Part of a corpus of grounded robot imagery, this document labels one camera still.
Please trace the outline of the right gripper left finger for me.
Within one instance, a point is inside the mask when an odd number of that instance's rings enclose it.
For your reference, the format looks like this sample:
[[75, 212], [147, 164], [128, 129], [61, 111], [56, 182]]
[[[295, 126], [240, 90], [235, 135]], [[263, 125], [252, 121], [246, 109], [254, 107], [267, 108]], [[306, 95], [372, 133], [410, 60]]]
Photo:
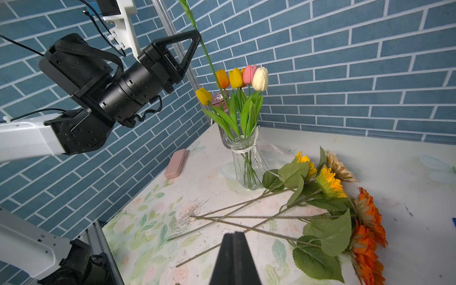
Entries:
[[209, 285], [234, 285], [234, 233], [223, 236]]

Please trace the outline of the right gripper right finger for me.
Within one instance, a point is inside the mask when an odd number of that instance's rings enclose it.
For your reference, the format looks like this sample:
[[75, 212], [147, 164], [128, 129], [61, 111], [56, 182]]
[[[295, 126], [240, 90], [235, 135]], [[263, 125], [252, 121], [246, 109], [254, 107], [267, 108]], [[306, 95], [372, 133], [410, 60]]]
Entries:
[[247, 239], [242, 232], [235, 232], [235, 284], [261, 284]]

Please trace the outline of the orange gerbera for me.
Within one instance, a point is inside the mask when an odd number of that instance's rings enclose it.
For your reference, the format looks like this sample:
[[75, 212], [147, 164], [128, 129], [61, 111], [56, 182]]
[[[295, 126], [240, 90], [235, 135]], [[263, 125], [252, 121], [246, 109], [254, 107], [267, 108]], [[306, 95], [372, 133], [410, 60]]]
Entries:
[[[261, 230], [259, 226], [242, 226], [239, 223], [228, 221], [231, 214], [220, 217], [196, 216], [197, 220], [208, 220], [214, 223], [223, 223], [245, 229], [247, 232], [256, 232], [274, 236], [294, 242], [296, 245], [306, 245], [319, 248], [328, 256], [337, 256], [345, 251], [356, 255], [374, 255], [378, 245], [386, 247], [386, 231], [382, 225], [382, 216], [377, 209], [374, 198], [364, 188], [359, 188], [359, 194], [351, 199], [344, 197], [325, 197], [322, 190], [312, 190], [303, 196], [296, 191], [285, 206], [275, 216], [263, 216], [265, 222], [277, 219], [300, 220], [305, 222], [302, 234], [308, 241], [282, 234]], [[293, 207], [310, 205], [325, 212], [314, 216], [283, 216]]]
[[301, 237], [287, 242], [293, 248], [296, 267], [312, 279], [344, 283], [339, 256], [347, 254], [360, 284], [382, 285], [385, 281], [375, 234], [358, 218], [312, 218]]

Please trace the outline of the white tulip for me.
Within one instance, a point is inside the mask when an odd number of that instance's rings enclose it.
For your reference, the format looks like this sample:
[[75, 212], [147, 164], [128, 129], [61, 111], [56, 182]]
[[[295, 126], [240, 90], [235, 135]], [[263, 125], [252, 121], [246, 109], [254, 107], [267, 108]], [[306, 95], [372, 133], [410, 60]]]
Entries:
[[[253, 79], [253, 86], [248, 86], [248, 95], [249, 91], [251, 93], [254, 93], [255, 91], [258, 92], [259, 99], [257, 102], [258, 106], [258, 117], [260, 115], [260, 111], [263, 105], [264, 101], [264, 96], [262, 95], [262, 92], [266, 91], [269, 86], [269, 73], [266, 67], [260, 66], [257, 67], [257, 71], [255, 72], [254, 79]], [[248, 126], [247, 126], [247, 136], [250, 136], [254, 129], [256, 128], [258, 119], [255, 118], [255, 107], [252, 102], [253, 96], [250, 96], [248, 98]]]

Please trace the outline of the orange yellow tulip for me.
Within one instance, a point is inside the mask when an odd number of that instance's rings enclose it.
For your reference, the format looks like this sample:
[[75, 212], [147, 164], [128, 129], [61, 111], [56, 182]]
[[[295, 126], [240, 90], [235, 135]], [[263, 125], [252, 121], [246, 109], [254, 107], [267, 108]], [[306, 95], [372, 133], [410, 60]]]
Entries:
[[243, 109], [243, 106], [245, 104], [245, 101], [247, 100], [247, 96], [245, 95], [245, 92], [243, 91], [243, 88], [245, 86], [251, 84], [251, 67], [249, 65], [247, 65], [241, 71], [241, 74], [242, 74], [243, 85], [242, 85], [242, 87], [240, 89], [240, 95], [239, 95], [239, 99], [240, 99], [239, 110], [240, 110], [240, 112], [242, 112], [242, 109]]

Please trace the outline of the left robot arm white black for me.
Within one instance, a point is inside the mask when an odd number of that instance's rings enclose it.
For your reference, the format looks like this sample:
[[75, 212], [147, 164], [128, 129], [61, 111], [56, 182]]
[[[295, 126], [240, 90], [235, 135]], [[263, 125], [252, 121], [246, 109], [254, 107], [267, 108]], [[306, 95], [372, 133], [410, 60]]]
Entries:
[[[182, 81], [201, 41], [196, 30], [153, 41], [124, 69], [120, 58], [69, 34], [52, 45], [40, 69], [78, 104], [35, 118], [1, 124], [1, 161], [74, 155], [100, 149], [115, 124], [133, 128], [147, 103], [161, 101]], [[122, 277], [102, 233], [93, 223], [68, 239], [1, 210], [1, 260], [40, 285], [120, 285]]]

